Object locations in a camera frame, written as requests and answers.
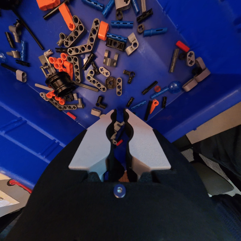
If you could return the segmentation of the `black pulley wheel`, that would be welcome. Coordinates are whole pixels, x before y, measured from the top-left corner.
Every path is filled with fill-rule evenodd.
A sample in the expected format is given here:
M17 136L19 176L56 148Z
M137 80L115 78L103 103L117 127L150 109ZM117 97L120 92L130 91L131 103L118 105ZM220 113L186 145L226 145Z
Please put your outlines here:
M64 97L76 89L75 84L71 81L67 72L51 74L45 80L45 83L48 87L51 87L54 90L54 94L57 97Z

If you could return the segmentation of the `blue plastic bin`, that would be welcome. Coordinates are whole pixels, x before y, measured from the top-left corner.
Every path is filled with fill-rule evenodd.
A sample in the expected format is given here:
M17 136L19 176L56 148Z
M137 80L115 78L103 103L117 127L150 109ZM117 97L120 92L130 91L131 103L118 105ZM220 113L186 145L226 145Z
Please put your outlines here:
M93 20L109 24L109 33L127 38L135 34L139 46L131 55L106 46L106 41L96 39L95 53L97 67L104 66L110 76L122 78L122 95L117 96L114 89L105 88L98 92L77 87L84 108L76 110L58 110L49 101L45 101L40 92L48 92L35 86L46 85L40 69L39 56L44 51L55 52L59 33L69 35L61 13L44 20L50 9L39 9L37 1L20 1L17 13L24 19L44 50L38 46L29 32L23 28L20 39L27 43L27 62L30 67L16 63L15 58L7 56L10 45L5 36L8 27L18 17L11 10L1 8L1 53L6 56L6 64L26 72L27 81L22 83L16 75L1 66L1 173L33 188L52 159L72 141L80 132L95 123L99 117L91 114L93 108L107 114L117 110L118 120L122 119L123 108L131 97L130 107L146 101L134 109L138 117L144 118L152 88L145 95L142 91L154 81L161 90L173 81L185 84L191 79L194 67L188 67L185 60L177 59L173 73L169 72L176 43L181 41L195 57L201 57L211 74L193 90L178 93L169 91L156 97L159 101L147 123L157 129L170 142L173 142L214 116L240 102L240 1L146 1L147 10L153 14L143 24L144 29L167 28L161 35L144 37L137 32L136 15L131 1L130 8L123 10L123 21L133 22L132 28L113 28L111 21L116 20L115 4L107 18L98 10L83 1L70 1L71 15L77 15L83 23L86 33L75 45L86 44Z

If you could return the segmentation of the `white paper sheet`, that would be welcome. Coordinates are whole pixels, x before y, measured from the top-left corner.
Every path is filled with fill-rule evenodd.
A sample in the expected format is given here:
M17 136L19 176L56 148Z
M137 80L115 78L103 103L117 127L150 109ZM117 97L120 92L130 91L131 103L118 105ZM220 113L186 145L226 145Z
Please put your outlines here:
M3 217L22 208L22 190L18 185L8 185L10 179L1 174L0 180L0 217Z

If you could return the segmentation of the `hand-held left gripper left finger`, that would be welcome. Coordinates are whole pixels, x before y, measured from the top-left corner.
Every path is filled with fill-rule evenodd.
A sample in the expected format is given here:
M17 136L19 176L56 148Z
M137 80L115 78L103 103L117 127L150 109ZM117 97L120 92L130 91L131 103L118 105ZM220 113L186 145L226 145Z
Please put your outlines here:
M70 170L96 172L99 177L103 177L107 171L107 157L111 151L111 141L106 131L112 123L113 113L115 111L111 110L87 129L69 164Z

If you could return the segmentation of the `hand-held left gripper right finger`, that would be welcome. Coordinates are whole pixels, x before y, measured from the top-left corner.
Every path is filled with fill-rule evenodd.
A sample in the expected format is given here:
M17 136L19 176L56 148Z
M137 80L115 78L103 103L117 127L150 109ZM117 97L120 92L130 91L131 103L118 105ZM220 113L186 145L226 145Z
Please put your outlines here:
M130 174L141 176L144 172L170 170L171 165L152 127L128 109L124 109L126 168Z

